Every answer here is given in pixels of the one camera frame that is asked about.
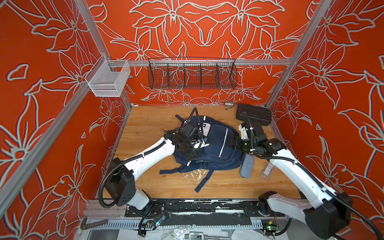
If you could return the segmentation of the navy blue student backpack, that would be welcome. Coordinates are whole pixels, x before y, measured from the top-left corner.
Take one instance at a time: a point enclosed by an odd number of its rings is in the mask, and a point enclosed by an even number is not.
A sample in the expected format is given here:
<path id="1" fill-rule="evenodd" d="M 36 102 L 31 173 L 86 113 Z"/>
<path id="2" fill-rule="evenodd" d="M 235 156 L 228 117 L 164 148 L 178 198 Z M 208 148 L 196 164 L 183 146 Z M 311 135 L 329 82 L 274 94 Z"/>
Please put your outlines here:
<path id="1" fill-rule="evenodd" d="M 230 140 L 240 136 L 233 127 L 207 116 L 190 117 L 188 124 L 198 130 L 203 130 L 203 141 L 209 145 L 203 147 L 201 144 L 197 144 L 200 148 L 195 149 L 196 155 L 192 158 L 176 150 L 174 157 L 180 166 L 171 170 L 161 170 L 160 174 L 208 170 L 209 172 L 205 178 L 195 188 L 195 192 L 198 193 L 215 171 L 228 171 L 239 168 L 244 162 L 246 154 L 230 147 Z"/>

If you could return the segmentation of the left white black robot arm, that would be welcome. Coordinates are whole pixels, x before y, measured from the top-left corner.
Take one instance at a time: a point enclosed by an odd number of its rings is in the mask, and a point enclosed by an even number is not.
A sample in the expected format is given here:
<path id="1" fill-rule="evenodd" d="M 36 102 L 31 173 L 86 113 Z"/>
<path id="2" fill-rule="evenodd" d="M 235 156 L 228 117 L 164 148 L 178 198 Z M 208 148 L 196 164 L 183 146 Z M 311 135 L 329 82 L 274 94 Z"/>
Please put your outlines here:
<path id="1" fill-rule="evenodd" d="M 174 153 L 192 161 L 198 158 L 199 149 L 209 145 L 196 107 L 179 128 L 164 132 L 164 136 L 154 145 L 136 156 L 117 160 L 117 164 L 106 172 L 98 190 L 99 204 L 103 208 L 109 209 L 114 205 L 129 205 L 137 210 L 148 208 L 150 197 L 136 188 L 136 180 L 153 165 Z"/>

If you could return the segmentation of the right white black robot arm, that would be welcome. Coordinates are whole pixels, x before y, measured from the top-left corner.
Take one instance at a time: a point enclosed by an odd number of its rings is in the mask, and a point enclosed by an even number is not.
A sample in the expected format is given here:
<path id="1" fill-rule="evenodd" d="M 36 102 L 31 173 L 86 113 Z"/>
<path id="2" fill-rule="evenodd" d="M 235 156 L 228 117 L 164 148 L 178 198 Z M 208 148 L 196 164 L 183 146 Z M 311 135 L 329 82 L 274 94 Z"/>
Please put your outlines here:
<path id="1" fill-rule="evenodd" d="M 353 200 L 347 193 L 337 193 L 317 178 L 297 160 L 290 150 L 278 139 L 268 139 L 261 125 L 253 124 L 242 113 L 244 122 L 239 126 L 240 137 L 230 141 L 232 149 L 267 160 L 280 169 L 304 194 L 304 199 L 290 199 L 275 191 L 268 191 L 258 197 L 258 211 L 263 216 L 281 213 L 291 220 L 296 219 L 308 226 L 318 238 L 336 238 L 357 215 L 382 240 L 383 234 L 374 223 L 353 207 Z"/>

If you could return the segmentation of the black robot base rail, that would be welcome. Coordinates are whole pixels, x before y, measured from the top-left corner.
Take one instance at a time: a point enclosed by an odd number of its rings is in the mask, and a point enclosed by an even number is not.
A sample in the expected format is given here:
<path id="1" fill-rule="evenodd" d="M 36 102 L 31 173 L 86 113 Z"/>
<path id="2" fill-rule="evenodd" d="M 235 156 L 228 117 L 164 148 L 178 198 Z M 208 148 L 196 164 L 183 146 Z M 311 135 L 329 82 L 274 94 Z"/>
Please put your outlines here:
<path id="1" fill-rule="evenodd" d="M 257 199 L 154 199 L 147 229 L 221 228 L 257 230 L 267 226 L 283 228 L 288 217 L 280 213 L 263 216 Z"/>

